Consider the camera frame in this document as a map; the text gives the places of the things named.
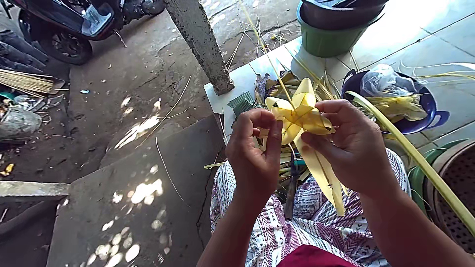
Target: blue bowl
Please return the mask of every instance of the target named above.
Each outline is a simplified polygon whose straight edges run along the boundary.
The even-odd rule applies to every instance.
[[[342,96],[344,99],[353,100],[353,96],[345,94],[346,91],[353,91],[355,93],[360,93],[361,90],[361,79],[363,76],[368,73],[367,71],[361,71],[356,73],[354,69],[350,70],[345,78],[343,79],[343,86],[342,86]],[[402,77],[411,78],[414,82],[417,80],[407,76],[403,73],[397,72]],[[394,124],[397,129],[401,131],[402,134],[413,134],[420,132],[422,130],[428,130],[437,126],[443,125],[449,118],[450,113],[448,111],[439,111],[437,110],[437,105],[434,97],[429,92],[427,87],[422,87],[419,91],[420,96],[419,104],[422,108],[426,111],[427,117],[423,118],[422,120],[418,121],[408,121],[407,119],[402,119]],[[435,119],[436,116],[439,116],[439,121],[432,126],[429,126]]]

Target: white tile floor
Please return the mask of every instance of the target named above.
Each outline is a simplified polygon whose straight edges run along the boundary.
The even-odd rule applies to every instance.
[[[352,50],[359,69],[370,69],[375,64],[385,63],[414,76],[413,70],[403,67],[401,62],[410,67],[451,62],[475,63],[474,0],[393,0],[388,2],[385,12],[382,19],[367,29]],[[298,38],[285,46],[293,54],[297,53],[318,76],[323,75],[326,66],[327,73],[338,81],[338,88],[341,88],[342,79],[350,68],[356,68],[349,53],[324,59],[308,54],[300,49],[300,44]],[[291,69],[300,79],[310,77],[285,47],[277,48],[268,55],[278,71]],[[442,66],[417,69],[416,74],[453,70],[468,69]],[[276,78],[267,56],[263,56],[230,73],[236,85],[230,93],[216,96],[212,85],[205,85],[213,111],[220,114],[224,111],[227,135],[231,134],[230,126],[235,117],[226,104],[245,91],[254,95],[256,73],[269,73]],[[436,99],[438,110],[449,111],[451,116],[442,126],[408,136],[422,152],[449,141],[473,137],[475,133],[475,82],[447,82],[449,80],[453,78],[435,78],[427,84]]]

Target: white patterned fabric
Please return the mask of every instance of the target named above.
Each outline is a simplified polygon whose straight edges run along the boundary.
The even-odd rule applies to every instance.
[[[404,165],[393,151],[386,149],[400,187],[410,195]],[[211,232],[222,218],[233,197],[236,180],[229,162],[216,173],[211,195]],[[349,190],[343,195],[345,216],[337,216],[311,176],[295,193],[294,218],[286,221],[281,203],[272,195],[254,224],[246,266],[276,266],[301,245],[312,245],[333,253],[356,266],[387,266],[368,229],[360,197]]]

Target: concrete pillar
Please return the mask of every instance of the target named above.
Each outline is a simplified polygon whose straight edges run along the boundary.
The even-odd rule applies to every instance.
[[[164,0],[167,11],[199,64],[208,76],[217,95],[234,88],[221,50],[198,0]]]

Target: bundle of sticks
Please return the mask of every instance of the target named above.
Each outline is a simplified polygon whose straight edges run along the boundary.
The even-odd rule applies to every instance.
[[[56,94],[64,83],[48,75],[0,69],[0,84],[39,98],[45,98],[42,94]]]

